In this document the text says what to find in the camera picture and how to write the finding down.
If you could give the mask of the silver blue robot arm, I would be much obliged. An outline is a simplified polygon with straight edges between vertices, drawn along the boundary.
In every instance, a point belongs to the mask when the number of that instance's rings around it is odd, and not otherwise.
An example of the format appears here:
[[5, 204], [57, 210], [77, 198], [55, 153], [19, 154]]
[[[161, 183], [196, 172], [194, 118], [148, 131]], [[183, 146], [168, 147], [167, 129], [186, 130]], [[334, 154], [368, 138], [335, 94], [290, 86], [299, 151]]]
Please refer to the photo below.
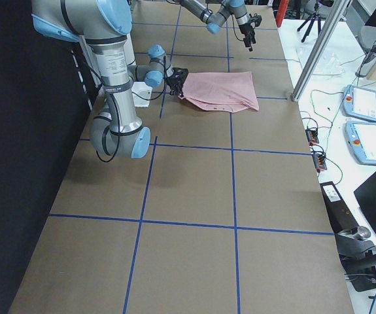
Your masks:
[[220, 8], [215, 12], [200, 1], [180, 0], [167, 1], [167, 3], [184, 7], [203, 22], [212, 34], [218, 33], [231, 18], [235, 38], [242, 42], [249, 52], [253, 51], [253, 45], [256, 44], [255, 29], [262, 23], [262, 16], [249, 13], [244, 1], [217, 1]]
[[134, 82], [157, 87], [165, 82], [181, 95], [188, 70], [173, 67], [158, 44], [148, 50], [148, 65], [130, 65], [124, 45], [132, 18], [127, 1], [32, 1], [34, 28], [42, 35], [78, 42], [82, 37], [98, 66], [106, 104], [94, 118], [90, 141], [100, 154], [142, 158], [150, 144], [150, 129], [137, 116], [131, 88]]

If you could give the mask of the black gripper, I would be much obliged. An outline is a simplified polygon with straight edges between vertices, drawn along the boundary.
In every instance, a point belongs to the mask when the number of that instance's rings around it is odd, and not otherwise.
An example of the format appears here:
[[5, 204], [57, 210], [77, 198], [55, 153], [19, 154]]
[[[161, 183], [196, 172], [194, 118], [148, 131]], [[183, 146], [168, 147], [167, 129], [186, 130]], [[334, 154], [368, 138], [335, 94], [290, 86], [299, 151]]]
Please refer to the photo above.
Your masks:
[[188, 76], [188, 69], [172, 67], [165, 73], [165, 83], [170, 88], [170, 94], [177, 94], [180, 99], [184, 98], [182, 91], [184, 82]]
[[253, 45], [256, 44], [254, 28], [262, 22], [262, 16], [259, 14], [244, 14], [238, 18], [238, 26], [243, 35], [243, 43], [249, 52], [253, 51]]

